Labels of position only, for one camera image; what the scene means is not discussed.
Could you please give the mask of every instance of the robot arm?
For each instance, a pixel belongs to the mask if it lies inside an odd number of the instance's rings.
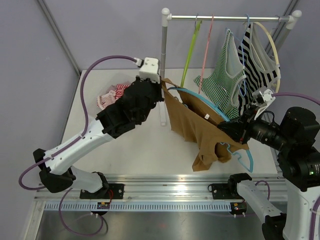
[[[218,128],[233,140],[247,143],[253,138],[279,151],[279,166],[286,178],[287,214],[275,208],[251,181],[247,174],[231,175],[229,190],[239,194],[252,207],[262,222],[266,240],[301,240],[312,235],[318,239],[318,223],[311,221],[314,203],[320,195],[320,153],[313,147],[320,125],[316,116],[301,107],[287,110],[280,125],[261,119],[258,106],[252,106],[242,116],[222,122]]]
[[[158,75],[159,60],[147,57],[139,64],[139,76],[124,90],[121,98],[97,114],[84,135],[76,134],[50,150],[33,152],[36,163],[49,158],[39,166],[39,175],[50,192],[72,187],[103,196],[108,190],[108,182],[102,173],[85,172],[72,165],[100,145],[134,129],[135,125],[141,125],[157,102],[164,100]]]

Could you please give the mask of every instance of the light blue hanger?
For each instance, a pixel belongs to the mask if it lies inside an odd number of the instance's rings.
[[[188,93],[192,96],[195,96],[197,97],[198,99],[200,99],[201,101],[203,101],[205,104],[207,104],[210,108],[212,108],[217,114],[219,114],[223,120],[225,120],[226,122],[229,122],[230,119],[215,105],[213,104],[212,102],[210,102],[209,100],[205,99],[203,96],[201,96],[200,94],[198,93],[195,93],[193,91],[190,91],[186,88],[180,88],[180,87],[169,87],[168,90],[178,90],[178,91],[182,91],[182,92],[185,92],[185,93]],[[250,150],[245,150],[246,151],[246,154],[248,155],[248,158],[249,158],[249,161],[250,161],[250,167],[248,168],[245,163],[242,161],[242,156],[239,152],[231,152],[230,151],[230,144],[228,144],[228,147],[227,147],[227,151],[232,155],[232,156],[238,156],[238,161],[239,163],[246,169],[248,170],[250,173],[252,173],[254,171],[254,159],[251,155],[251,152]]]

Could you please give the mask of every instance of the white wall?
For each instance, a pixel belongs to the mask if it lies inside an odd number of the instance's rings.
[[[55,21],[81,69],[87,69],[98,58],[128,55],[160,57],[161,10],[169,8],[174,15],[216,15],[273,17],[282,15],[290,0],[45,0]],[[190,62],[191,68],[202,66],[210,22],[202,24]],[[213,67],[230,28],[240,37],[240,22],[215,22],[207,67]],[[183,68],[188,55],[193,21],[172,21],[168,27],[167,68]],[[127,61],[113,60],[98,69],[132,69]]]
[[[302,17],[279,51],[281,68],[280,92],[294,92],[320,99],[320,25],[319,0],[301,0],[296,7]],[[320,123],[320,107],[297,97],[278,97],[271,110],[281,121],[289,107],[310,109]],[[320,133],[315,146],[320,151]]]
[[[0,239],[17,240],[34,196],[18,177],[35,149],[59,143],[78,78],[36,1],[1,1],[0,33]]]

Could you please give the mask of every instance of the metal base plate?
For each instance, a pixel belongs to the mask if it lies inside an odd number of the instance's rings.
[[[109,189],[113,192],[112,199],[123,199],[124,198],[124,190],[125,185],[121,183],[109,183]],[[80,199],[110,199],[109,190],[108,192],[102,196],[97,197],[94,193],[88,191],[80,192]]]

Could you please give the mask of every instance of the black white striped tank top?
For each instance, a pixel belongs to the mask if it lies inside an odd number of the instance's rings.
[[[245,32],[242,45],[246,75],[246,95],[239,94],[239,115],[246,111],[254,98],[252,93],[262,87],[270,89],[280,78],[280,66],[277,65],[266,53],[262,46],[258,33],[255,29],[257,25],[251,23]],[[238,56],[243,62],[241,45],[238,48]],[[245,92],[245,85],[241,86],[242,93]]]

